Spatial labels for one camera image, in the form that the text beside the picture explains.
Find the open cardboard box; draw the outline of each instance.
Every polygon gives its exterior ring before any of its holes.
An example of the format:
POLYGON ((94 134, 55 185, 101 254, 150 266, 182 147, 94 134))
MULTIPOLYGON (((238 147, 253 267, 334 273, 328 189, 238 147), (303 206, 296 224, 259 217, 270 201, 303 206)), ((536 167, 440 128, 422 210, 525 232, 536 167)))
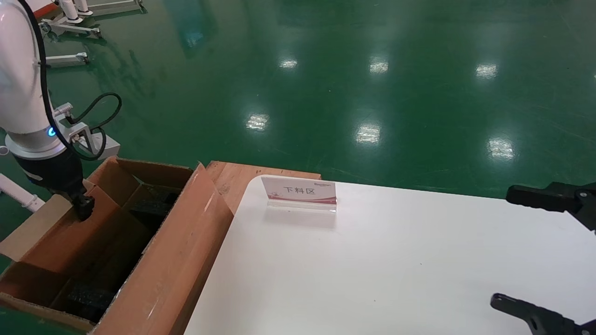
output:
POLYGON ((207 171, 111 157, 85 186, 89 219, 53 196, 0 243, 0 305, 92 334, 183 333, 233 219, 207 171), (159 192, 178 196, 160 227, 131 215, 159 192))

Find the cardboard box flap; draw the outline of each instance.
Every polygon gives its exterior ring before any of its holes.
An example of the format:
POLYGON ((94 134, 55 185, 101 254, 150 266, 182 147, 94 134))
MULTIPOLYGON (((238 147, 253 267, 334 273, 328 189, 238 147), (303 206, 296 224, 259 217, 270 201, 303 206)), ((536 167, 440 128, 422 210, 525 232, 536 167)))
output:
POLYGON ((116 159, 120 167, 144 183, 173 188, 184 188, 193 170, 185 166, 116 159))
POLYGON ((70 315, 65 312, 55 311, 50 308, 35 305, 19 299, 15 299, 6 293, 0 293, 0 306, 15 309, 17 311, 30 313, 41 318, 56 321, 65 325, 69 325, 76 329, 84 331, 90 331, 93 329, 94 324, 83 318, 70 315))
POLYGON ((91 217, 80 222, 72 215, 58 221, 21 261, 69 277, 87 271, 122 226, 135 221, 132 216, 122 213, 102 189, 95 187, 89 195, 95 198, 91 217))
POLYGON ((135 177, 118 164, 116 156, 103 161, 87 180, 104 190, 120 207, 140 185, 135 177))
POLYGON ((20 261, 71 208, 72 205, 64 197, 52 196, 45 205, 0 242, 0 253, 15 262, 20 261))

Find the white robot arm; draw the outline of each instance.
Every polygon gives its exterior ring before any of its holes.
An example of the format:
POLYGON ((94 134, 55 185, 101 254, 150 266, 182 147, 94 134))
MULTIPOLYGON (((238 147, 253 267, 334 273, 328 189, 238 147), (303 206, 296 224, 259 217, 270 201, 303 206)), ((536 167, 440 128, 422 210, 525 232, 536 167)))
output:
POLYGON ((81 159, 118 152, 120 145, 101 126, 119 112, 122 100, 115 93, 102 94, 80 117, 72 118, 70 104, 52 107, 45 71, 44 44, 33 11, 25 0, 0 0, 0 128, 7 132, 6 146, 32 183, 69 198, 84 220, 91 215, 94 199, 85 196, 81 159), (79 122, 109 95, 118 99, 112 116, 93 128, 79 122), (73 143, 91 156, 77 151, 73 143))

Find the white tabletop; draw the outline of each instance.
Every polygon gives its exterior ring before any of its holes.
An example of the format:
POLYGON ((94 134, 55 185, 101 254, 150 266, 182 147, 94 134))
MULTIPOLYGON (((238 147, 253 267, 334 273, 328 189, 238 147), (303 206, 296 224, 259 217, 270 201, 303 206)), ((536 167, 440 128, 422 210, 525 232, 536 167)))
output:
POLYGON ((596 237, 567 213, 337 183, 337 213, 267 206, 252 180, 185 334, 529 335, 503 293, 596 317, 596 237))

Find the green epoxy floor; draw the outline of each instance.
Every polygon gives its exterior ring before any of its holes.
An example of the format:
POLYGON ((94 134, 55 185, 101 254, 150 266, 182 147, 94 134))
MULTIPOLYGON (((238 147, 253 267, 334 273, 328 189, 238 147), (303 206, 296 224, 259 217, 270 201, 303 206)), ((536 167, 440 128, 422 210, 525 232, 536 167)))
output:
MULTIPOLYGON (((511 184, 596 180, 591 0, 145 6, 96 19, 104 41, 46 43, 49 55, 86 51, 92 60, 50 71, 55 106, 70 101, 80 113, 102 92, 122 96, 105 127, 122 157, 496 198, 511 184)), ((89 122, 112 106, 100 104, 89 122)), ((86 173, 96 165, 85 163, 86 173)), ((0 172, 47 196, 12 159, 0 159, 0 172)), ((0 196, 0 215, 4 238, 29 214, 0 196)), ((0 327, 56 330, 7 310, 0 327)))

